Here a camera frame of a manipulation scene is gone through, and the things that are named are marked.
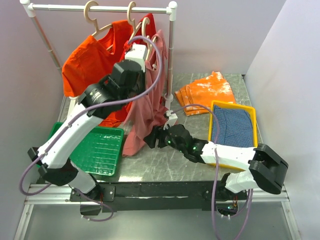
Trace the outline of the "dusty pink t shirt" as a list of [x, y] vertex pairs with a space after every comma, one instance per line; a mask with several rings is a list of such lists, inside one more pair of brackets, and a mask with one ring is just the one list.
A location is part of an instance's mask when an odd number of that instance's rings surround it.
[[132, 102], [124, 121], [133, 124], [124, 142], [122, 150], [124, 157], [134, 156], [146, 144], [144, 138], [152, 132], [153, 127], [162, 126], [167, 121], [165, 113], [168, 109], [161, 104], [161, 97], [167, 80], [165, 61], [168, 58], [168, 48], [161, 29], [156, 32], [155, 36], [157, 36], [155, 44], [161, 54], [162, 70], [159, 71], [160, 63], [157, 60], [156, 52], [152, 50], [149, 60], [145, 61], [146, 86], [150, 87], [155, 82], [158, 73], [160, 73], [160, 78], [147, 95]]

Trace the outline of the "green plastic tray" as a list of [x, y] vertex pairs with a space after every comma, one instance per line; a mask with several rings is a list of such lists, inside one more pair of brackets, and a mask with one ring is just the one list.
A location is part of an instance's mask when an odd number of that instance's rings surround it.
[[121, 158], [124, 130], [95, 127], [77, 145], [69, 159], [84, 172], [111, 177]]

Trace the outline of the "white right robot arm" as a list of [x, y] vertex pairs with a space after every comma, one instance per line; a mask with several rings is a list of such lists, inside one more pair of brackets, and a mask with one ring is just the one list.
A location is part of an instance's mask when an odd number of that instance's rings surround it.
[[266, 144], [256, 147], [215, 144], [192, 137], [182, 124], [155, 126], [143, 140], [151, 149], [172, 147], [193, 163], [239, 169], [239, 173], [224, 174], [216, 184], [215, 197], [223, 202], [240, 192], [257, 188], [279, 195], [289, 168], [288, 163]]

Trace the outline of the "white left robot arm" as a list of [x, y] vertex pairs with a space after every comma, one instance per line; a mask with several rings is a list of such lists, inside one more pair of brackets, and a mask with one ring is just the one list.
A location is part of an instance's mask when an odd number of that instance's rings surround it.
[[45, 181], [56, 186], [69, 185], [78, 189], [88, 201], [98, 198], [101, 187], [96, 179], [77, 167], [70, 156], [92, 129], [124, 106], [122, 100], [145, 91], [145, 71], [144, 60], [125, 59], [115, 63], [111, 74], [85, 89], [70, 117], [73, 118], [94, 105], [108, 102], [115, 104], [90, 109], [75, 121], [66, 120], [48, 142], [28, 151], [32, 160], [43, 156], [38, 171]]

